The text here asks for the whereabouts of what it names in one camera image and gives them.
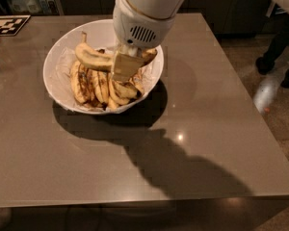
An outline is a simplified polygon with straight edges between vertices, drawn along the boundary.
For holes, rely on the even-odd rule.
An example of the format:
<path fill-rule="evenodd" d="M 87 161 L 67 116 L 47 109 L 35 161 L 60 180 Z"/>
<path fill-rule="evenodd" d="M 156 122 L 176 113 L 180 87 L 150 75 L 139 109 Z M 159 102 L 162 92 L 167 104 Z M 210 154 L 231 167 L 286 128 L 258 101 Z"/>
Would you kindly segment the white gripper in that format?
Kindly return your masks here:
<path fill-rule="evenodd" d="M 113 25 L 118 40 L 138 48 L 159 46 L 173 25 L 174 18 L 155 19 L 138 13 L 127 0 L 116 0 Z M 127 82 L 144 65 L 139 57 L 131 57 L 119 51 L 114 56 L 112 79 Z"/>

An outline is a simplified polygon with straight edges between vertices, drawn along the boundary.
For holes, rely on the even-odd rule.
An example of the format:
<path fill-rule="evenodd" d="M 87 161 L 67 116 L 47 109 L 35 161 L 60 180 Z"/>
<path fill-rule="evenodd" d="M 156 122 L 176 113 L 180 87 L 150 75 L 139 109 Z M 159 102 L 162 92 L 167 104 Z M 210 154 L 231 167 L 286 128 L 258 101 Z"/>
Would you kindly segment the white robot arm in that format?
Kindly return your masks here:
<path fill-rule="evenodd" d="M 273 0 L 289 13 L 289 0 Z M 141 67 L 137 54 L 159 46 L 170 31 L 184 0 L 116 0 L 114 31 L 119 48 L 112 77 L 125 82 Z"/>

